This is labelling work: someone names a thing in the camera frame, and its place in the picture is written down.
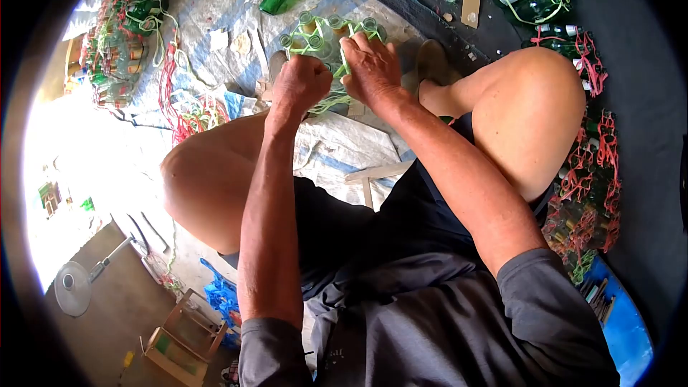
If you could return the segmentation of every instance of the knee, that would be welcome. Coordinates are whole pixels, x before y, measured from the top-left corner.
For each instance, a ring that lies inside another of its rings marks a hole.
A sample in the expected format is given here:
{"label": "knee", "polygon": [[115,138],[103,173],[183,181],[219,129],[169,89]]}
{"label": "knee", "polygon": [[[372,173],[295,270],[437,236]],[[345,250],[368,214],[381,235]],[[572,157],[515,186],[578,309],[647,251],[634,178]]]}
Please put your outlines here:
{"label": "knee", "polygon": [[518,62],[517,78],[533,101],[541,99],[561,108],[582,111],[586,94],[569,59],[543,47],[525,48],[513,54]]}

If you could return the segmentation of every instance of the leg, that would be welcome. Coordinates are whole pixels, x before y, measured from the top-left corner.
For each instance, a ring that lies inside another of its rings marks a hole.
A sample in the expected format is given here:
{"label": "leg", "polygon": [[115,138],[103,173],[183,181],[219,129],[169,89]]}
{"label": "leg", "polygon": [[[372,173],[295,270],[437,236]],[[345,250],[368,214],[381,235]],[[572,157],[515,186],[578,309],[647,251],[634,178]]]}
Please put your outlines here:
{"label": "leg", "polygon": [[539,47],[515,51],[451,86],[423,80],[419,99],[438,116],[473,111],[476,146],[528,202],[561,168],[586,107],[571,63]]}
{"label": "leg", "polygon": [[221,254],[239,251],[244,204],[267,114],[246,116],[195,134],[162,161],[164,208]]}

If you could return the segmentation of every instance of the hand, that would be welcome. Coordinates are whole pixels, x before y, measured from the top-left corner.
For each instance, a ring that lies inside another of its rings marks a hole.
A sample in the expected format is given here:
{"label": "hand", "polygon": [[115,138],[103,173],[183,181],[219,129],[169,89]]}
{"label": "hand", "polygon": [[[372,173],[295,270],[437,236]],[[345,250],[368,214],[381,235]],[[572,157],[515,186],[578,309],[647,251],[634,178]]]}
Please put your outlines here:
{"label": "hand", "polygon": [[274,101],[268,115],[270,123],[292,124],[297,128],[306,111],[330,91],[331,83],[332,73],[319,59],[292,56],[274,82]]}
{"label": "hand", "polygon": [[365,32],[340,40],[351,69],[341,82],[351,97],[382,116],[389,106],[412,99],[401,87],[401,66],[394,45],[384,46],[380,39],[368,40]]}

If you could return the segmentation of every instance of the gray t-shirt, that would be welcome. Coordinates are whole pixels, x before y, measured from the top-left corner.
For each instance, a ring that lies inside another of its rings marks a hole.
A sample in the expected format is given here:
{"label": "gray t-shirt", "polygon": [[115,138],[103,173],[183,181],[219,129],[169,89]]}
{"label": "gray t-shirt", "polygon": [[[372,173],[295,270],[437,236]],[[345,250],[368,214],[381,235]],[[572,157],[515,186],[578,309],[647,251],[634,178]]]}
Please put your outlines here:
{"label": "gray t-shirt", "polygon": [[496,281],[458,254],[415,255],[333,283],[308,306],[316,380],[300,332],[254,318],[242,325],[242,387],[619,383],[597,318],[549,249],[514,257]]}

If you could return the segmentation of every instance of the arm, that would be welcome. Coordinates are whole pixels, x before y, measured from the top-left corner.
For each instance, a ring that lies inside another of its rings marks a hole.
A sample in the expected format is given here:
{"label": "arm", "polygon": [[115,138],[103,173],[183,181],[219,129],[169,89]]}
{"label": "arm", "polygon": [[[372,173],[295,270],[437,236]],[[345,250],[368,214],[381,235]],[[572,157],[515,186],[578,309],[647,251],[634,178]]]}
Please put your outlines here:
{"label": "arm", "polygon": [[294,56],[274,84],[275,100],[242,218],[237,291],[244,321],[277,318],[301,330],[294,138],[301,118],[327,94],[331,81],[332,74],[320,60]]}
{"label": "arm", "polygon": [[475,146],[422,107],[401,85],[392,44],[342,39],[352,74],[348,93],[389,123],[422,161],[452,212],[468,229],[496,278],[507,261],[546,248],[526,202]]}

